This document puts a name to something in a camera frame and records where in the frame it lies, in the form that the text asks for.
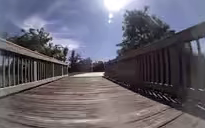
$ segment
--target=green foliage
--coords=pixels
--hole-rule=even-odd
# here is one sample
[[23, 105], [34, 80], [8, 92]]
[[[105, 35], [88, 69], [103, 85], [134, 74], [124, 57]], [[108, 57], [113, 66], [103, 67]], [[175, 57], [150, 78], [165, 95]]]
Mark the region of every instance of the green foliage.
[[104, 72], [104, 62], [103, 61], [94, 62], [93, 71], [94, 72]]
[[21, 30], [21, 35], [10, 37], [7, 40], [30, 50], [43, 53], [44, 46], [52, 40], [52, 37], [43, 28], [30, 28], [28, 31]]
[[174, 34], [169, 25], [155, 15], [148, 14], [148, 7], [126, 11], [122, 29], [123, 40], [117, 44], [120, 47], [119, 55]]
[[20, 35], [9, 37], [7, 40], [30, 50], [54, 57], [58, 60], [66, 61], [68, 48], [64, 48], [61, 45], [54, 45], [51, 42], [52, 37], [44, 30], [44, 28], [30, 28], [28, 31], [21, 30]]
[[72, 50], [71, 56], [69, 58], [70, 61], [70, 70], [69, 72], [77, 72], [78, 71], [78, 62], [81, 60], [80, 55]]

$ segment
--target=sky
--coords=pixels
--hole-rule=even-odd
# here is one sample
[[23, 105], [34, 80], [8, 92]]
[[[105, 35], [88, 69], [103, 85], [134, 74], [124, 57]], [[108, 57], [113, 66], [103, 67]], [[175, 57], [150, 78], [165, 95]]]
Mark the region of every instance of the sky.
[[75, 49], [82, 57], [108, 60], [116, 57], [116, 44], [122, 40], [125, 10], [149, 6], [151, 14], [176, 31], [205, 21], [205, 0], [129, 0], [115, 11], [104, 1], [0, 0], [0, 32], [15, 35], [20, 29], [44, 27], [53, 43]]

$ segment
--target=wooden deck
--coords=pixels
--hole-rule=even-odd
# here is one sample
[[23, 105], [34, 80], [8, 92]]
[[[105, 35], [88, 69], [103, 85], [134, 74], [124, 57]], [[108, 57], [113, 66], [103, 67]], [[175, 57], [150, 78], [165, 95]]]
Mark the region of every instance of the wooden deck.
[[199, 128], [205, 120], [102, 77], [67, 77], [0, 99], [0, 128]]

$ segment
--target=white cloud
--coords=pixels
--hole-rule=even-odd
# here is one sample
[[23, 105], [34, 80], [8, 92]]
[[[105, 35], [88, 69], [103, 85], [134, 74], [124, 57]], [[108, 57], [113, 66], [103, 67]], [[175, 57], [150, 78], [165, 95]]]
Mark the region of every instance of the white cloud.
[[68, 38], [54, 38], [53, 43], [60, 44], [63, 47], [67, 46], [69, 50], [78, 49], [81, 44], [81, 42], [75, 39], [68, 39]]
[[42, 27], [46, 27], [46, 25], [51, 24], [50, 22], [42, 19], [41, 17], [37, 15], [32, 15], [25, 19], [23, 23], [18, 23], [17, 25], [22, 29], [29, 29], [29, 28], [36, 28], [40, 29]]
[[79, 31], [82, 30], [83, 33], [75, 33], [75, 31], [73, 31], [72, 29], [70, 29], [68, 26], [65, 26], [65, 25], [55, 30], [51, 30], [51, 31], [47, 29], [48, 25], [54, 25], [54, 24], [55, 22], [46, 21], [38, 15], [33, 15], [25, 19], [22, 23], [16, 23], [18, 27], [25, 29], [25, 30], [29, 28], [40, 29], [43, 27], [53, 37], [52, 42], [54, 44], [60, 44], [64, 47], [67, 46], [69, 50], [80, 48], [80, 45], [82, 44], [80, 41], [73, 39], [73, 38], [67, 38], [66, 36], [82, 35], [83, 33], [88, 33], [88, 28], [79, 27], [80, 28]]

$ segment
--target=wooden railing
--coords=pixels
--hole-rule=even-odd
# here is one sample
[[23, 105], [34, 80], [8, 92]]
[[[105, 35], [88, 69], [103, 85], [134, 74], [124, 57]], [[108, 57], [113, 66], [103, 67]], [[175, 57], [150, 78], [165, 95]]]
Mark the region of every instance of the wooden railing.
[[65, 75], [68, 75], [67, 63], [0, 38], [0, 96]]
[[105, 68], [106, 77], [133, 89], [205, 102], [205, 22], [132, 50]]

